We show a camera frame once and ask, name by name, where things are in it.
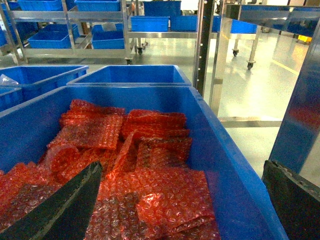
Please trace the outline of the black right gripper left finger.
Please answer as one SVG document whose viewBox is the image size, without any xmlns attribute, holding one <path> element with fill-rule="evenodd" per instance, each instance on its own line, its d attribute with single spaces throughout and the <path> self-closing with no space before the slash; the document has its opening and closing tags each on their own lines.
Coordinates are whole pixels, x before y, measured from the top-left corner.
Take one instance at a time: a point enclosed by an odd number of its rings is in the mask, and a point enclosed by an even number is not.
<svg viewBox="0 0 320 240">
<path fill-rule="evenodd" d="M 89 164 L 51 197 L 0 234 L 2 240 L 82 240 L 96 203 L 103 167 Z"/>
</svg>

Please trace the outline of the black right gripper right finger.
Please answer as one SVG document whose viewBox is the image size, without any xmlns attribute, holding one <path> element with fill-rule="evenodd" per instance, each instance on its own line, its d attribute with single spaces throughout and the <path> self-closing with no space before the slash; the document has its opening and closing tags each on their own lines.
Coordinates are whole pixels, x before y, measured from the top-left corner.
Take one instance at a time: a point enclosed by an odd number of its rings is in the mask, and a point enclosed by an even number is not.
<svg viewBox="0 0 320 240">
<path fill-rule="evenodd" d="M 290 240 L 320 238 L 320 188 L 277 161 L 266 160 L 262 181 Z"/>
</svg>

